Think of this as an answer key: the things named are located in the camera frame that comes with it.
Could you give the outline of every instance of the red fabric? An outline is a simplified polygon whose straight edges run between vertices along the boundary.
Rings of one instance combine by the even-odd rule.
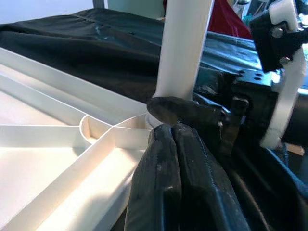
[[[208,30],[225,35],[252,39],[249,28],[241,21],[226,0],[214,0]]]

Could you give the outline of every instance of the screw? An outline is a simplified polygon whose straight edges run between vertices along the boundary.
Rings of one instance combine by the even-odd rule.
[[[289,57],[282,57],[280,60],[279,60],[279,63],[284,66],[284,65],[287,65],[289,62],[291,61],[291,59]]]
[[[283,29],[279,28],[279,27],[276,27],[272,30],[271,32],[271,35],[274,37],[274,38],[280,38],[283,36]]]

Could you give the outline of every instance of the white pipe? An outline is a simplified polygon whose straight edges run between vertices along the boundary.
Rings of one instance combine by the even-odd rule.
[[[154,97],[192,98],[212,8],[213,0],[168,0]]]

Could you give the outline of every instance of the white plastic part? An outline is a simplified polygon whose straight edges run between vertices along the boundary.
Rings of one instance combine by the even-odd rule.
[[[269,13],[273,24],[286,21],[290,31],[298,30],[297,12],[293,0],[274,2],[269,7]],[[285,69],[284,83],[280,89],[269,127],[260,143],[262,147],[270,149],[276,148],[284,135],[297,100],[298,89],[305,78],[306,61],[303,48],[297,50],[293,55],[293,61],[283,67]]]
[[[212,0],[168,1],[154,97],[192,98],[212,8]]]
[[[109,230],[148,144],[145,105],[2,48],[0,101],[0,230]]]

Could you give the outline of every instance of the white plastic tray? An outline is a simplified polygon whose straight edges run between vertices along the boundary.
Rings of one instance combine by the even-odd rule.
[[[0,48],[0,230],[109,230],[148,142],[144,104]]]

